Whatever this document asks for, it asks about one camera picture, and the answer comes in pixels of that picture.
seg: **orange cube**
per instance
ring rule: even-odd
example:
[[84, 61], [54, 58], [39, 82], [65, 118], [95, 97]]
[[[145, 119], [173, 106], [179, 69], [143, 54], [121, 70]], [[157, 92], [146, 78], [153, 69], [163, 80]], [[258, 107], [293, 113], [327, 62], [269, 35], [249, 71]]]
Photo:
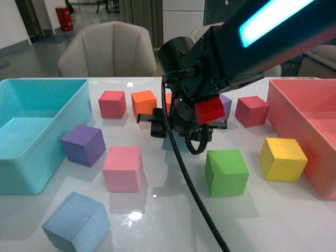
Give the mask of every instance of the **orange cube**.
[[131, 93], [132, 107], [135, 118], [138, 114], [152, 114], [157, 107], [156, 96], [152, 90]]
[[170, 106], [172, 104], [172, 93], [166, 94], [166, 106], [167, 106], [167, 112], [170, 112]]

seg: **pink plastic bin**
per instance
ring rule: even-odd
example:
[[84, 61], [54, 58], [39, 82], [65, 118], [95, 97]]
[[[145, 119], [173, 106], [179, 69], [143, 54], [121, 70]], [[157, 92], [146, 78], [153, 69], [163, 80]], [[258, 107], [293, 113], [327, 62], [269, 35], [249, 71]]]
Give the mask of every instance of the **pink plastic bin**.
[[310, 183], [336, 200], [336, 79], [270, 80], [267, 102], [279, 137], [296, 139], [307, 156]]

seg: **curtain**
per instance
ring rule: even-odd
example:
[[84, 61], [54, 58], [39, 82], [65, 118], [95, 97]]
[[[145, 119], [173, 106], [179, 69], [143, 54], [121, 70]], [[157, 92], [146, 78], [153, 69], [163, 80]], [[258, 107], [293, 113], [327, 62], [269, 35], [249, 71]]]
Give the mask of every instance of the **curtain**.
[[119, 6], [122, 22], [146, 28], [153, 48], [163, 45], [162, 0], [119, 0]]

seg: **light blue cube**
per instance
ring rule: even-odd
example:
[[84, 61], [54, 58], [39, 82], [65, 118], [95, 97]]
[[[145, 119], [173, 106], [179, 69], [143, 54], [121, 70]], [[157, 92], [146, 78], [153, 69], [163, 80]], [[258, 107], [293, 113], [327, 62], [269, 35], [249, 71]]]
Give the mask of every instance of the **light blue cube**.
[[[177, 147], [178, 147], [179, 151], [183, 152], [183, 153], [188, 153], [189, 150], [187, 148], [187, 145], [185, 144], [184, 138], [179, 136], [178, 133], [175, 130], [173, 130], [173, 135], [174, 135], [175, 142], [177, 144]], [[165, 139], [163, 139], [162, 150], [164, 150], [164, 151], [174, 151], [168, 134], [165, 137]]]
[[72, 192], [42, 228], [64, 252], [93, 252], [111, 224], [102, 203]]

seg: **cyan plastic bin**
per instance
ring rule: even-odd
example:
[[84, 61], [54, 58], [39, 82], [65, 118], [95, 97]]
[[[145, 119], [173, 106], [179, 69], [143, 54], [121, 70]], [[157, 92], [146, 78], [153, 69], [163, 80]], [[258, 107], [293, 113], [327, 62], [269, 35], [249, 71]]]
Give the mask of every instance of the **cyan plastic bin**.
[[0, 82], [0, 194], [40, 193], [65, 156], [61, 138], [91, 115], [86, 79]]

